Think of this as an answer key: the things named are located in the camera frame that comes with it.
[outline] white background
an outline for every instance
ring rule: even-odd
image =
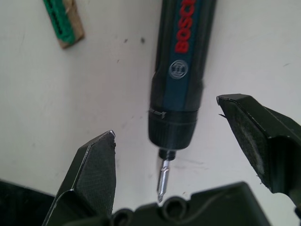
[[[147,111],[161,1],[77,3],[86,38],[62,50],[42,0],[1,0],[0,178],[55,194],[77,149],[113,129],[114,210],[135,209],[157,198]],[[297,226],[293,203],[260,184],[215,97],[249,94],[301,124],[300,72],[301,1],[219,0],[198,125],[166,197],[243,180],[274,226]]]

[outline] blue stripe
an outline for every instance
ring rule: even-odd
[[[197,34],[197,28],[198,28],[198,20],[199,20],[199,14],[200,14],[200,7],[201,7],[201,0],[196,0],[196,3],[194,4],[195,10],[194,14],[192,15],[192,27],[191,30],[191,37],[189,39],[189,50],[185,54],[175,53],[175,45],[177,43],[177,32],[179,31],[178,23],[181,18],[180,16],[180,9],[181,9],[181,2],[183,0],[177,0],[177,6],[176,6],[176,16],[174,19],[174,31],[173,31],[173,39],[171,42],[171,49],[170,49],[170,58],[169,58],[169,65],[170,70],[168,70],[168,75],[166,76],[166,90],[163,97],[163,108],[165,110],[170,111],[184,111],[185,107],[185,99],[186,94],[188,91],[188,85],[190,80],[190,67],[193,59],[193,52],[194,52],[194,45],[195,45],[195,39]],[[184,74],[185,68],[177,68],[176,66],[172,66],[174,62],[176,65],[183,65],[183,63],[186,62],[186,71],[187,74],[183,76],[182,78],[175,79],[171,76],[171,71],[174,72],[176,70],[179,73],[176,73],[179,77],[181,77]]]

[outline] green object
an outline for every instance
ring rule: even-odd
[[[58,39],[69,44],[75,42],[75,35],[66,13],[63,0],[43,0]]]

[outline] metal bit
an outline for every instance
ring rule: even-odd
[[[162,202],[163,196],[166,193],[168,175],[169,175],[169,161],[164,160],[162,162],[162,167],[161,167],[161,170],[160,170],[158,187],[157,187],[158,202],[159,203]]]

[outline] cordless screwdriver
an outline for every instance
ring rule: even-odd
[[[215,2],[162,2],[149,110],[149,138],[162,159],[159,202],[166,193],[169,162],[177,150],[188,147],[197,123]]]

